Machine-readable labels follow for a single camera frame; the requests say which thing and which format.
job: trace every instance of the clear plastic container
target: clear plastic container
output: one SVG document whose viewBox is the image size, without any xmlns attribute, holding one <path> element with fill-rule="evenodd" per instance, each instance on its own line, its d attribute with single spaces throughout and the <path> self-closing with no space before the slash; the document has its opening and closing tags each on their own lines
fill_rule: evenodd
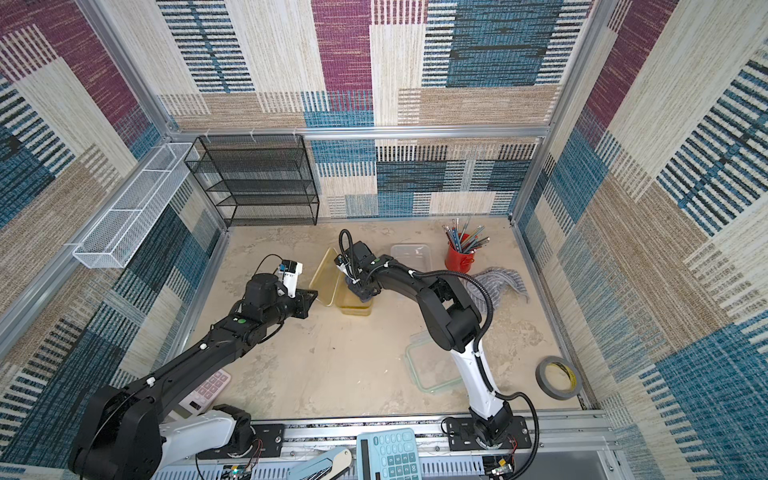
<svg viewBox="0 0 768 480">
<path fill-rule="evenodd" d="M 424 243 L 398 243 L 392 245 L 389 254 L 403 265 L 419 272 L 432 270 L 432 253 Z"/>
<path fill-rule="evenodd" d="M 411 335 L 405 361 L 411 380 L 424 393 L 444 393 L 462 385 L 451 353 L 441 349 L 426 330 Z"/>
<path fill-rule="evenodd" d="M 341 270 L 333 262 L 337 255 L 338 253 L 333 247 L 329 248 L 320 261 L 320 265 L 315 270 L 315 274 L 310 282 L 309 290 L 317 290 L 317 302 L 325 306 L 333 305 L 333 299 L 336 298 L 339 284 L 343 283 L 341 279 L 344 274 L 341 273 Z"/>
</svg>

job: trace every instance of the white wire shelf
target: white wire shelf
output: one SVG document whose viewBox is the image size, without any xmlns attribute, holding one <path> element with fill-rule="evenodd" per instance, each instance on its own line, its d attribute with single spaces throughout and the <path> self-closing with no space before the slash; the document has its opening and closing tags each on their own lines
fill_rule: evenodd
<svg viewBox="0 0 768 480">
<path fill-rule="evenodd" d="M 125 268 L 184 182 L 189 169 L 184 156 L 198 157 L 192 143 L 160 148 L 125 192 L 91 228 L 74 250 L 88 268 Z"/>
</svg>

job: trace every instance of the yellow container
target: yellow container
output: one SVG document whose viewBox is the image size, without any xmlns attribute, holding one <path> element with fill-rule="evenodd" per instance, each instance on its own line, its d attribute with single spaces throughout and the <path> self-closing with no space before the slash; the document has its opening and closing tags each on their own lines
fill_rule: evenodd
<svg viewBox="0 0 768 480">
<path fill-rule="evenodd" d="M 339 284 L 344 286 L 344 274 L 336 267 L 333 260 L 338 253 L 333 247 L 326 251 L 320 265 L 315 270 L 315 274 L 310 282 L 310 290 L 317 290 L 317 301 L 325 306 L 333 305 L 333 299 L 339 289 Z"/>
<path fill-rule="evenodd" d="M 336 291 L 336 306 L 339 307 L 344 315 L 368 316 L 373 308 L 373 298 L 363 303 L 357 298 L 357 295 L 349 291 L 346 282 L 342 278 L 339 280 L 338 290 Z"/>
</svg>

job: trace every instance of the wire mesh shelf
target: wire mesh shelf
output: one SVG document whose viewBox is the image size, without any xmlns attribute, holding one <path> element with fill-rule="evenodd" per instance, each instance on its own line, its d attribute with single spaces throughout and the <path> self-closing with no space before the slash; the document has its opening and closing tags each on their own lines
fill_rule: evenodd
<svg viewBox="0 0 768 480">
<path fill-rule="evenodd" d="M 319 198 L 300 135 L 198 137 L 184 161 L 228 227 L 317 224 Z"/>
<path fill-rule="evenodd" d="M 125 268 L 187 178 L 190 143 L 165 144 L 74 250 L 88 268 Z"/>
</svg>

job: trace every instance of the gray tape roll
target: gray tape roll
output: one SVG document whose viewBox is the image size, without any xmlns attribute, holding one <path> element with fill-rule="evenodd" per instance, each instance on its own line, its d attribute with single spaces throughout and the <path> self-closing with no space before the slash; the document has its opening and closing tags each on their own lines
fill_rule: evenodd
<svg viewBox="0 0 768 480">
<path fill-rule="evenodd" d="M 556 365 L 562 369 L 568 378 L 571 380 L 571 388 L 568 390 L 556 389 L 547 380 L 546 369 L 549 365 Z M 581 376 L 578 374 L 578 370 L 566 359 L 562 359 L 559 356 L 548 356 L 543 359 L 541 363 L 536 367 L 536 383 L 544 390 L 544 393 L 557 400 L 568 400 L 581 391 Z"/>
</svg>

